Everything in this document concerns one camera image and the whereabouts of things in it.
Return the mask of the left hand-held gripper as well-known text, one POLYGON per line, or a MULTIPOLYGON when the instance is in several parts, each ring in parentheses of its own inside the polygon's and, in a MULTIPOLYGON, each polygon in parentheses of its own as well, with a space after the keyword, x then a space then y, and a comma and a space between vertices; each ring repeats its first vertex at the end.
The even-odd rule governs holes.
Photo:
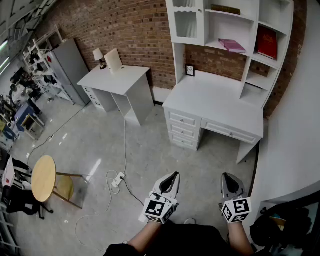
POLYGON ((160 178, 154 185, 149 197, 145 199, 143 215, 150 222, 165 224, 176 211, 176 200, 180 188, 181 176, 173 172, 160 178))

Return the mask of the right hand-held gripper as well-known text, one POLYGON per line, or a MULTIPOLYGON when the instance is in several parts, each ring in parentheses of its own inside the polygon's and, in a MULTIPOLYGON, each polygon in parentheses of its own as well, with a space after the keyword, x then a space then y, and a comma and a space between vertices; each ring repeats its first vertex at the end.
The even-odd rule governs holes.
POLYGON ((228 224, 244 221, 252 212, 251 198, 247 197, 244 183, 235 175, 224 172, 221 176, 221 193, 227 200, 222 206, 222 214, 228 224))

